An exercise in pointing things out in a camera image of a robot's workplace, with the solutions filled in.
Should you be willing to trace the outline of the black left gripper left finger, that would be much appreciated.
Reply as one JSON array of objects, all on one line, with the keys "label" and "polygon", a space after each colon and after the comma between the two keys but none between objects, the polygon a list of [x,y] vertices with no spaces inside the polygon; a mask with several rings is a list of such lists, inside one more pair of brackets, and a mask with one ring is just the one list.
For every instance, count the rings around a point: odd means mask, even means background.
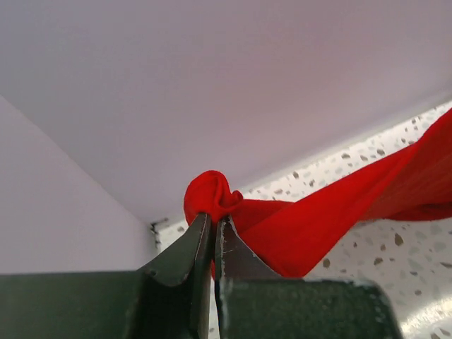
[{"label": "black left gripper left finger", "polygon": [[1,276],[2,338],[207,338],[210,217],[138,270]]}]

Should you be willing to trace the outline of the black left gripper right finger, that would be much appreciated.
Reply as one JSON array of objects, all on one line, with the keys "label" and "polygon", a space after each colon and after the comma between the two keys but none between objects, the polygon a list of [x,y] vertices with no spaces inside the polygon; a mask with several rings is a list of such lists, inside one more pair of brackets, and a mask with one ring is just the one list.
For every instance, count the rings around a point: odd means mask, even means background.
[{"label": "black left gripper right finger", "polygon": [[386,294],[370,280],[284,278],[247,246],[233,219],[216,231],[221,338],[401,338]]}]

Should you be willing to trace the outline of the red t-shirt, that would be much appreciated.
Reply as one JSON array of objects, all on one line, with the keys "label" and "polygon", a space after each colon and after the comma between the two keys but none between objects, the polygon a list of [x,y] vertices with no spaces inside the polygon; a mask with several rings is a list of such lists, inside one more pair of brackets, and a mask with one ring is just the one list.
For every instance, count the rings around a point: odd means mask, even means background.
[{"label": "red t-shirt", "polygon": [[274,271],[305,276],[359,222],[451,216],[451,114],[412,145],[296,202],[246,199],[221,172],[204,172],[184,197],[186,221],[199,213],[213,223],[231,216],[239,236]]}]

